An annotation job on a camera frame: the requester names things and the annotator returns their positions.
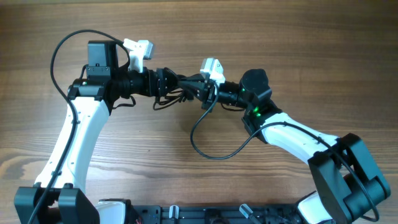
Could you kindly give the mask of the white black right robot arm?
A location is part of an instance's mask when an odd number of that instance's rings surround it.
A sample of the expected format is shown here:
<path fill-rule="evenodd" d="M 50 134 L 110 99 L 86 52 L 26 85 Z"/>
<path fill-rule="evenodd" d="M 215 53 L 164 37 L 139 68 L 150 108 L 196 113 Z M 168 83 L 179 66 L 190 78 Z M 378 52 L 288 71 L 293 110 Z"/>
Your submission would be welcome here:
<path fill-rule="evenodd" d="M 263 69 L 246 71 L 239 83 L 215 73 L 179 75 L 177 80 L 207 111 L 217 103 L 244 109 L 242 121 L 251 138 L 280 147 L 309 166 L 316 190 L 297 205 L 307 223 L 379 220 L 376 206 L 391 189 L 362 139 L 352 133 L 341 138 L 324 134 L 293 120 L 271 100 Z"/>

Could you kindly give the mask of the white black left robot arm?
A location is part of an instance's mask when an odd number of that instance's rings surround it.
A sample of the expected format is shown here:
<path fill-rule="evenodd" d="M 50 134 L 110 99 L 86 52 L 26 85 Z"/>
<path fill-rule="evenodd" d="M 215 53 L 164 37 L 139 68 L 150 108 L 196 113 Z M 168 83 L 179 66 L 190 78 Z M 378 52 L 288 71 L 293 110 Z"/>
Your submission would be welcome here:
<path fill-rule="evenodd" d="M 139 223 L 131 202 L 91 203 L 85 194 L 88 167 L 98 136 L 118 99 L 160 97 L 177 79 L 144 67 L 154 46 L 148 40 L 92 40 L 88 63 L 69 87 L 67 115 L 56 145 L 31 187 L 20 187 L 14 205 L 21 223 Z"/>

